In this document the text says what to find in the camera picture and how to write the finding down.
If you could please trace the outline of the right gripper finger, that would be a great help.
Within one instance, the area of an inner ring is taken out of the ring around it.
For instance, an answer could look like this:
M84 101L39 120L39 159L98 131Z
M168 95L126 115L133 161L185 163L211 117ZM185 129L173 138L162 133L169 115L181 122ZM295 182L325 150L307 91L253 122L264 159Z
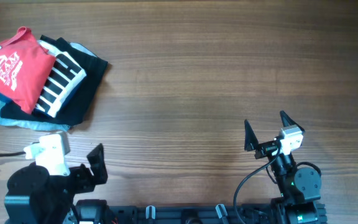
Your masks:
M247 119L244 121L244 126L245 126L244 150L254 151L258 147L259 141Z
M289 117L289 115L287 115L284 110L280 111L280 117L284 127L296 125L300 128L301 131L305 131L305 129L296 123L293 119L291 119L291 117Z

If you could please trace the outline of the red printed t-shirt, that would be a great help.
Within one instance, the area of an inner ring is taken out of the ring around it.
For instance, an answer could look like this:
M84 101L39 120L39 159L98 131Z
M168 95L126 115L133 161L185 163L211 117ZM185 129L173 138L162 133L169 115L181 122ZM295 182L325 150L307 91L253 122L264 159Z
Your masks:
M0 93L30 114L56 58L48 54L28 27L0 42Z

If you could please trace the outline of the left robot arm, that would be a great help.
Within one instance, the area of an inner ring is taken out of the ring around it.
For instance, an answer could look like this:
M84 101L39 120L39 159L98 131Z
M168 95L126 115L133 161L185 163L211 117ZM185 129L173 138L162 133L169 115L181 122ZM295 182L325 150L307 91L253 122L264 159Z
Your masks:
M114 214L105 200L73 203L75 195L92 192L108 179L102 144L87 159L90 168L84 164L71 167L68 176L50 175L45 167L36 164L12 174L4 199L9 223L112 223Z

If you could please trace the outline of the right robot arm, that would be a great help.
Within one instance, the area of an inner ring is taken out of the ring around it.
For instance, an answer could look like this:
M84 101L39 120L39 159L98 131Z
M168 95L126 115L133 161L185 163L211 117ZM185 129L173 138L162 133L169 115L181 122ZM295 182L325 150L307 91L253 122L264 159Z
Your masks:
M302 145L305 130L280 112L283 127L273 140L260 143L248 120L244 121L244 150L254 151L256 159L268 162L244 180L265 169L277 185L280 196L268 205L270 223L326 223L326 211L321 199L322 172L310 162L295 162L292 152Z

